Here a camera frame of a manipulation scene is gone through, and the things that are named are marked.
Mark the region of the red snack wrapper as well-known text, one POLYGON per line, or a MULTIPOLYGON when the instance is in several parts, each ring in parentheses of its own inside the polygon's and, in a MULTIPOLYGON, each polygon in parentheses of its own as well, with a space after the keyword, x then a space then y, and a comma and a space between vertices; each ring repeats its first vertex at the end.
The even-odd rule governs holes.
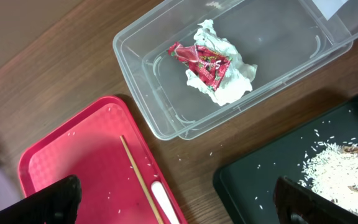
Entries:
POLYGON ((183 46, 175 42, 168 54, 184 63, 209 89, 216 91, 230 64, 231 59, 201 45, 183 46))

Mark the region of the white plastic fork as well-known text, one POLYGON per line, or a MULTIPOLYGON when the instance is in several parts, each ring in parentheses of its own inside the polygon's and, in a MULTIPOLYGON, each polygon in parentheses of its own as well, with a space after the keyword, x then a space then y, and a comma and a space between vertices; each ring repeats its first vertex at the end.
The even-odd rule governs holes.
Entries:
POLYGON ((173 209, 168 194, 165 191, 161 182, 155 181, 151 185, 151 190, 154 197, 157 199, 158 204, 162 208, 165 216, 171 224, 180 224, 179 219, 173 209))

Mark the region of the wooden chopstick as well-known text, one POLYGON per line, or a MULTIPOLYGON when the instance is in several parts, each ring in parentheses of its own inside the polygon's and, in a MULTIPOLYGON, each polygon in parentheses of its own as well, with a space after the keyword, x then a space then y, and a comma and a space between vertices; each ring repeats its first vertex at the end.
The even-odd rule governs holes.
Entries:
POLYGON ((137 164, 136 164, 136 162, 135 162, 135 160, 134 160, 134 158, 133 158, 133 156, 132 156, 132 154, 131 154, 128 146, 127 146, 126 140, 125 140, 123 135, 120 136, 120 140, 122 142, 122 145, 124 146, 125 152, 126 152, 128 158, 129 158, 131 166, 133 167, 133 170, 134 170, 134 172, 136 174, 136 177, 137 177, 137 179, 139 181, 139 184, 142 187, 142 190, 143 190, 143 192, 144 192, 144 194, 145 194, 145 196, 147 198, 147 201, 148 201, 148 203, 149 203, 149 205, 150 205, 150 207, 151 207, 151 209, 152 209, 152 211, 154 213, 154 216, 155 216, 155 218, 157 220, 157 223, 158 224, 164 224, 163 219, 159 214, 158 208, 154 203, 154 200, 153 200, 153 198, 152 198, 152 196, 151 196, 151 194, 149 192, 149 189, 147 188, 147 186, 146 186, 146 184, 144 182, 142 174, 140 173, 140 171, 138 169, 138 166, 137 166, 137 164))

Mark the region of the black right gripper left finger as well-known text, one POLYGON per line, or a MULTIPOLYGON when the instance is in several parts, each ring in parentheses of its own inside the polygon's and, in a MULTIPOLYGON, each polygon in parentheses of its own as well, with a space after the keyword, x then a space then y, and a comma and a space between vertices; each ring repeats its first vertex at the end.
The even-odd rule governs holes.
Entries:
POLYGON ((0 224, 75 224, 80 179, 69 175, 0 211, 0 224))

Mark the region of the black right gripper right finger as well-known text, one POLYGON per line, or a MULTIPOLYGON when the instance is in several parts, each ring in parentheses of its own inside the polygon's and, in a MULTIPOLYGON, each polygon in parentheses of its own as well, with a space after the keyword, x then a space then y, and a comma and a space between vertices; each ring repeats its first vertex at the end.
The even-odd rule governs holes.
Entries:
POLYGON ((358 223, 358 216, 302 187, 288 177, 279 177, 274 205, 280 224, 358 223))

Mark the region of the white napkin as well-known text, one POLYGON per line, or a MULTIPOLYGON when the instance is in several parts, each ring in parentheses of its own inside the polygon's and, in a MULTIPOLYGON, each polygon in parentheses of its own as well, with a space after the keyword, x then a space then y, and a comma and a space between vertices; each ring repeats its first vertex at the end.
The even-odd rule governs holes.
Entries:
POLYGON ((186 70, 186 76, 188 78, 186 84, 207 94, 211 100, 219 106, 224 106, 227 103, 233 103, 241 99, 245 92, 253 90, 251 82, 256 76, 257 65, 244 63, 236 47, 226 38, 217 36, 213 28, 213 20, 206 19, 200 23, 199 26, 200 28, 193 36, 195 44, 202 45, 214 52, 229 57, 231 64, 222 82, 215 91, 207 87, 190 69, 186 70))

